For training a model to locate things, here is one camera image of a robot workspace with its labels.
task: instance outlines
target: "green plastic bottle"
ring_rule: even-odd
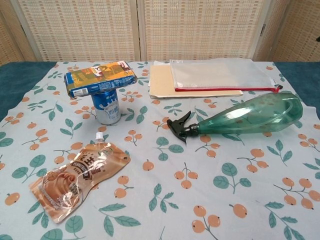
[[[237,104],[217,115],[184,127],[187,113],[167,123],[172,132],[185,142],[186,136],[198,134],[249,134],[277,132],[297,122],[303,114],[300,99],[292,93],[272,92]]]

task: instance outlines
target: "woven screen panel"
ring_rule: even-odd
[[[320,61],[320,1],[293,0],[276,42],[275,62]]]
[[[134,61],[130,0],[18,0],[44,61]]]
[[[145,0],[147,60],[249,57],[264,0]]]
[[[0,66],[10,62],[20,62],[24,58],[12,37],[5,19],[0,12]]]
[[[12,33],[16,44],[18,45],[22,56],[25,61],[35,61],[36,57],[32,48],[28,42],[28,39],[20,25],[20,21],[17,14],[10,2],[10,0],[1,0],[0,9],[3,14],[3,18],[8,26],[8,29]]]
[[[273,0],[268,16],[265,20],[265,28],[263,35],[259,40],[258,46],[254,52],[254,61],[268,61],[269,55],[277,36],[280,23],[284,18],[285,11],[288,7],[290,0]]]

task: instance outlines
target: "tablecloth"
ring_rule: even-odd
[[[58,62],[0,122],[0,239],[318,239],[320,121],[303,103],[281,132],[202,135],[185,145],[166,119],[188,124],[241,97],[151,99],[151,62],[130,62],[136,84],[117,90],[121,119],[102,125],[90,96],[70,99],[63,76],[104,62]],[[272,62],[257,66],[295,92]],[[97,131],[131,162],[55,224],[28,185],[67,164]]]

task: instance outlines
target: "teal cloth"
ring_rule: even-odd
[[[288,80],[307,106],[316,107],[320,119],[320,61],[275,62],[275,66]]]
[[[11,62],[0,67],[0,121],[56,62]]]

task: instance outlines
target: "black spray nozzle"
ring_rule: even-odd
[[[196,136],[198,135],[198,125],[191,124],[188,127],[185,127],[185,123],[190,117],[191,111],[189,111],[186,115],[181,117],[178,120],[170,120],[168,119],[166,123],[168,124],[169,128],[173,132],[173,134],[180,140],[184,141],[186,144],[186,137],[187,136]]]

